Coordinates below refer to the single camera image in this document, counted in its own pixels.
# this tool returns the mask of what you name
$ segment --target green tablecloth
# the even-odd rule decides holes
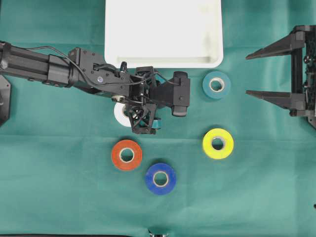
[[[0,39],[103,54],[104,7],[103,0],[3,0]],[[13,90],[11,118],[0,128],[0,233],[147,237],[151,228],[170,237],[315,236],[316,131],[245,95],[289,91],[290,59],[244,59],[295,25],[315,24],[315,9],[313,0],[223,0],[225,49],[217,69],[230,77],[230,94],[210,101],[201,87],[210,70],[187,69],[188,115],[159,110],[163,128],[154,136],[118,124],[110,99],[7,77]],[[170,78],[174,70],[161,71]],[[224,160],[202,151],[212,127],[234,137]],[[141,166],[131,172],[110,159],[123,138],[143,149]],[[157,161],[169,163],[178,179],[161,197],[144,183]]]

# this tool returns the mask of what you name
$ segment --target screw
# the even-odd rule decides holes
[[[102,83],[103,82],[103,77],[98,77],[98,82]]]

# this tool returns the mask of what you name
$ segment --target metal bracket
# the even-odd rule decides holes
[[[0,126],[10,117],[11,84],[0,75]]]

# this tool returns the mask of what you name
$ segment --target black cable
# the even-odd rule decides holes
[[[91,82],[91,80],[88,78],[88,76],[81,70],[81,68],[80,68],[76,63],[74,63],[66,54],[62,53],[61,51],[59,51],[59,50],[58,50],[57,48],[55,48],[55,47],[52,47],[52,46],[40,46],[40,47],[21,48],[21,49],[26,49],[26,50],[33,51],[33,50],[46,49],[46,48],[49,48],[49,49],[55,51],[56,53],[62,55],[63,57],[65,57],[65,58],[69,61],[69,63],[71,63],[72,65],[74,65],[74,66],[79,70],[79,72],[82,74],[82,76],[83,76],[83,78],[84,78],[84,80],[85,80],[86,83],[88,83],[88,82],[87,82],[87,79],[88,79],[88,81]]]
[[[157,74],[158,76],[160,76],[160,77],[161,77],[163,80],[165,80],[167,83],[170,83],[170,84],[173,84],[173,85],[180,85],[180,84],[178,84],[178,83],[171,82],[171,81],[167,80],[167,79],[164,78],[164,77],[161,75],[161,73],[158,72],[158,71],[155,71],[154,74]]]
[[[131,77],[135,77],[135,78],[139,78],[139,79],[143,79],[143,80],[138,81],[138,82],[131,82],[131,83],[127,83],[127,82],[126,82],[126,83],[124,83],[124,82],[118,82],[118,83],[116,83],[116,82],[115,82],[115,83],[96,84],[96,83],[94,83],[93,81],[90,80],[90,78],[82,71],[82,69],[81,69],[76,63],[74,63],[67,55],[65,55],[64,53],[62,53],[61,51],[59,51],[59,50],[58,50],[57,48],[55,48],[55,47],[47,46],[47,45],[46,45],[46,46],[40,46],[40,47],[21,48],[21,49],[26,49],[26,50],[32,51],[32,50],[39,50],[39,49],[46,49],[46,48],[49,48],[49,49],[55,51],[56,53],[62,55],[63,57],[65,57],[65,58],[69,61],[69,63],[71,63],[72,65],[74,65],[74,66],[79,70],[79,72],[80,72],[81,75],[83,76],[83,78],[84,78],[84,80],[85,80],[86,83],[88,83],[88,82],[87,82],[87,80],[88,80],[89,82],[91,82],[91,83],[94,84],[95,86],[106,86],[106,85],[138,85],[138,84],[141,84],[141,83],[147,81],[148,79],[150,79],[150,78],[143,79],[143,77],[136,76],[136,75],[131,75]]]

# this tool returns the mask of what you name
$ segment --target white tray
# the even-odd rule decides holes
[[[106,0],[105,60],[129,68],[215,68],[221,0]]]

